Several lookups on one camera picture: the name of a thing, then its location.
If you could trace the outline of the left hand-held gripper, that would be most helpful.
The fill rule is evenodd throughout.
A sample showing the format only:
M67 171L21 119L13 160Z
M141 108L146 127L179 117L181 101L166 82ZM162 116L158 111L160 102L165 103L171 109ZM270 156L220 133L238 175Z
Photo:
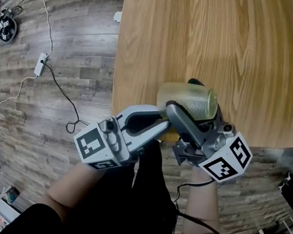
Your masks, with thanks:
M95 170L128 166L139 159L134 152L160 138L171 127L155 105L131 105L116 117L92 123L74 136L81 162Z

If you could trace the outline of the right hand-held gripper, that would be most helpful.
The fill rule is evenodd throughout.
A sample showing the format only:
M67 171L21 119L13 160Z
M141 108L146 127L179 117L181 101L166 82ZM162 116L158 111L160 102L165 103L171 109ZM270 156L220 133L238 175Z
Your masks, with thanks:
M174 100L165 108L179 135L173 146L178 163L188 161L200 167L217 183L242 175L253 155L233 125L214 121L223 121L217 94L196 78L188 81L188 92L185 108Z

